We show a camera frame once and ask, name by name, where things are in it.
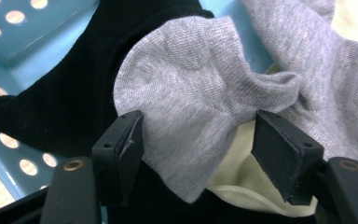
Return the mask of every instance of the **blue plastic basket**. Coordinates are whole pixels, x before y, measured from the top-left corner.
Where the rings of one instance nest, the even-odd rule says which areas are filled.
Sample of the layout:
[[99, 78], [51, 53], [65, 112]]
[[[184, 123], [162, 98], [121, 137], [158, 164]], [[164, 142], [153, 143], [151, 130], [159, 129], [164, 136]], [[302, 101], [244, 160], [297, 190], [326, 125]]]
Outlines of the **blue plastic basket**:
[[[266, 71], [272, 60], [241, 1], [200, 2], [215, 17], [228, 15], [234, 20], [251, 68]], [[0, 95], [20, 93], [53, 68], [84, 31], [97, 6], [97, 0], [0, 0]], [[0, 133], [0, 179], [15, 200], [47, 186], [54, 164], [62, 159]], [[21, 169], [25, 161], [35, 173]]]

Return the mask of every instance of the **black cloth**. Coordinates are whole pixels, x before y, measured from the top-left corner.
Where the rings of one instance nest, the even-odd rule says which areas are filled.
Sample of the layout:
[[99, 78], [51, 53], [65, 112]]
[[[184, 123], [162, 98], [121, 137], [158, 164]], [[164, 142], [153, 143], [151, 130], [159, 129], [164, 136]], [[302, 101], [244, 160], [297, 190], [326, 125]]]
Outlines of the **black cloth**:
[[101, 0], [85, 32], [50, 72], [0, 97], [0, 132], [38, 150], [90, 156], [117, 118], [113, 83], [127, 52], [164, 22], [213, 14], [198, 0]]
[[107, 207], [109, 223], [277, 223], [315, 224], [311, 217], [284, 217], [250, 211], [225, 203], [209, 190], [192, 204], [172, 193], [159, 176], [140, 164], [127, 207]]

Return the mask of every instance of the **yellowish fabric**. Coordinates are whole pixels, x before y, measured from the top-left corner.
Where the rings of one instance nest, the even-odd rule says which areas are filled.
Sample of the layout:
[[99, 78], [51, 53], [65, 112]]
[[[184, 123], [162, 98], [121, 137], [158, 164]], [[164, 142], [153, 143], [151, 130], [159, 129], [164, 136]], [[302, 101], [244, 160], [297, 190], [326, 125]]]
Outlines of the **yellowish fabric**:
[[240, 125], [227, 155], [210, 180], [207, 189], [227, 203], [255, 211], [306, 217], [315, 211], [317, 201], [310, 206], [284, 203], [266, 173], [251, 154], [255, 122]]
[[358, 0], [336, 0], [331, 26], [345, 38], [358, 41]]

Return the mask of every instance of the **gray garment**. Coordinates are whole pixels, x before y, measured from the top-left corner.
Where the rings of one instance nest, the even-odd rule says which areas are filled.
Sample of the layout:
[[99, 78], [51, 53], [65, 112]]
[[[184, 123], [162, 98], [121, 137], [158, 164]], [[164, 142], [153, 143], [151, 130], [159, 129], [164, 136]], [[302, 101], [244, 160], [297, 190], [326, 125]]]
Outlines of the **gray garment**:
[[334, 33], [322, 7], [243, 3], [284, 72], [253, 73], [230, 18], [189, 17], [143, 38], [117, 75], [118, 114], [145, 114], [144, 161], [189, 203], [257, 109], [280, 112], [324, 145], [326, 159], [358, 160], [358, 43]]

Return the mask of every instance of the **gray sock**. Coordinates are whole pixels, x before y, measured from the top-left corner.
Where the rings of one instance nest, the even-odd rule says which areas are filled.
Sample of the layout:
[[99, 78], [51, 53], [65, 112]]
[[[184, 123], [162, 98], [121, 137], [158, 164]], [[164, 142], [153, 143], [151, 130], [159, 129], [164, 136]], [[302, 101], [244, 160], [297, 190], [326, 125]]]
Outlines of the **gray sock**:
[[243, 3], [283, 72], [252, 73], [229, 18], [190, 17], [142, 39], [115, 83], [118, 114], [145, 114], [144, 160], [189, 203], [257, 109], [281, 112], [324, 145], [327, 159], [358, 160], [358, 43], [330, 29], [323, 7]]

